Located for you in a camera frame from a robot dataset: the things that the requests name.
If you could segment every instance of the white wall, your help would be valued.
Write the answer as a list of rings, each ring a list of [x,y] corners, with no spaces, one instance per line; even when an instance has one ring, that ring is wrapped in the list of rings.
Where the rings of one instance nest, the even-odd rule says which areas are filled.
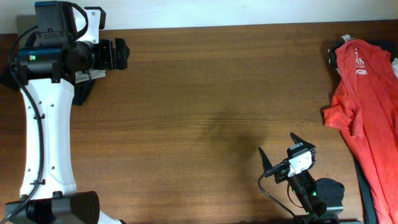
[[[101,6],[106,29],[231,26],[398,18],[398,0],[72,0]],[[35,0],[0,0],[0,33],[16,33],[16,16]]]

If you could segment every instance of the wooden table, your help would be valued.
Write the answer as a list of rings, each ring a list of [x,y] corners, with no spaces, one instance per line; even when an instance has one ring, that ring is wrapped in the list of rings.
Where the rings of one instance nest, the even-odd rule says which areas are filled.
[[[195,29],[114,30],[127,70],[98,80],[72,107],[78,191],[128,223],[238,223],[291,218],[258,189],[257,147],[286,158],[291,131],[317,146],[314,178],[345,185],[341,218],[362,220],[353,157],[322,125],[339,78],[327,50],[339,36],[398,40],[398,22],[344,22]],[[13,35],[1,36],[1,60]],[[21,94],[0,86],[0,211],[17,200],[25,167]],[[297,214],[287,183],[264,188]]]

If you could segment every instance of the white plastic part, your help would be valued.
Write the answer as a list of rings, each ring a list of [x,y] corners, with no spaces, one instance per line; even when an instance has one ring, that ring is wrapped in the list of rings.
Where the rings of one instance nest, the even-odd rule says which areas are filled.
[[[113,219],[101,211],[99,212],[98,224],[121,224],[121,221]]]
[[[87,13],[88,18],[88,28],[87,32],[83,37],[80,37],[79,41],[89,41],[93,44],[98,44],[100,41],[100,19],[101,11],[98,9],[84,9]],[[77,30],[82,30],[86,25],[86,20],[83,15],[73,8],[73,14],[75,16],[76,28]]]
[[[291,177],[293,175],[299,174],[301,173],[301,171],[310,168],[312,164],[311,152],[310,151],[304,152],[303,154],[293,159],[289,159],[289,163],[290,163],[290,170],[287,176]]]
[[[50,78],[29,80],[26,86],[37,105],[44,133],[44,185],[40,185],[34,199],[51,198],[53,192],[63,195],[76,193],[76,183],[70,162],[70,108],[74,96],[73,85],[61,79],[52,83]],[[35,113],[24,96],[26,111],[26,168],[21,196],[28,195],[39,171],[39,131]]]

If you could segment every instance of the brown tabletop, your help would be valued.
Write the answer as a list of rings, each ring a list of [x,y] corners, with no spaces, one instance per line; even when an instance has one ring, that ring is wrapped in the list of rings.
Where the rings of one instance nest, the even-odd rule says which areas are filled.
[[[339,82],[327,50],[347,33],[398,40],[397,28],[381,21],[101,32],[124,38],[131,56],[127,70],[107,72],[72,107],[78,191],[96,191],[101,210],[127,223],[291,218],[258,189],[257,148],[276,164],[293,131],[317,146],[313,177],[345,185],[340,218],[362,220],[353,157],[338,131],[322,125],[320,110]],[[2,65],[14,39],[1,36]],[[0,86],[0,218],[19,198],[24,167],[23,100]],[[286,182],[263,186],[304,213],[288,200]]]

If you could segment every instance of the red cloth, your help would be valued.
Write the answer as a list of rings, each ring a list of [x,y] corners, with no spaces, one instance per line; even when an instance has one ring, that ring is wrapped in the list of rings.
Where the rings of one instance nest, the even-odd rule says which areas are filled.
[[[341,75],[324,111],[369,181],[380,223],[398,224],[398,79],[390,53],[363,40],[336,50]]]

